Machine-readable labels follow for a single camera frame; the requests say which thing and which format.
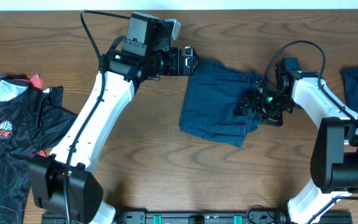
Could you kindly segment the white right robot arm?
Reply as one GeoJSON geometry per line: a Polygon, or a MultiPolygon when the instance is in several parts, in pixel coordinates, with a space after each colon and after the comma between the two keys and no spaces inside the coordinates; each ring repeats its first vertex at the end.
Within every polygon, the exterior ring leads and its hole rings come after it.
{"type": "Polygon", "coordinates": [[[273,223],[350,223],[327,212],[340,200],[358,200],[358,113],[326,86],[318,72],[300,68],[296,57],[275,66],[277,84],[246,93],[236,116],[255,115],[261,124],[282,126],[282,113],[306,111],[318,129],[310,160],[311,179],[273,215],[273,223]]]}

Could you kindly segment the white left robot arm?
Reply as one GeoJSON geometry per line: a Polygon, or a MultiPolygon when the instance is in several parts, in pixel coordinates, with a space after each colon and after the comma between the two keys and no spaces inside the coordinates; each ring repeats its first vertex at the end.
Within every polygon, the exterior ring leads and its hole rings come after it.
{"type": "Polygon", "coordinates": [[[127,34],[98,54],[99,71],[85,105],[62,140],[29,161],[34,203],[43,223],[112,223],[116,209],[103,200],[95,172],[104,144],[140,84],[162,76],[191,76],[199,64],[193,47],[172,47],[180,22],[141,12],[127,34]]]}

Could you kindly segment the dark blue denim shorts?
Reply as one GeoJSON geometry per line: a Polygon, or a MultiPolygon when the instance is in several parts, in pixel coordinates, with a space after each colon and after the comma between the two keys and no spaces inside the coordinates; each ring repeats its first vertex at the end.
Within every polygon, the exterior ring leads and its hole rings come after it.
{"type": "Polygon", "coordinates": [[[196,137],[241,148],[246,136],[257,130],[259,117],[235,109],[248,92],[258,90],[259,74],[227,68],[221,62],[202,61],[188,79],[179,120],[181,131],[196,137]]]}

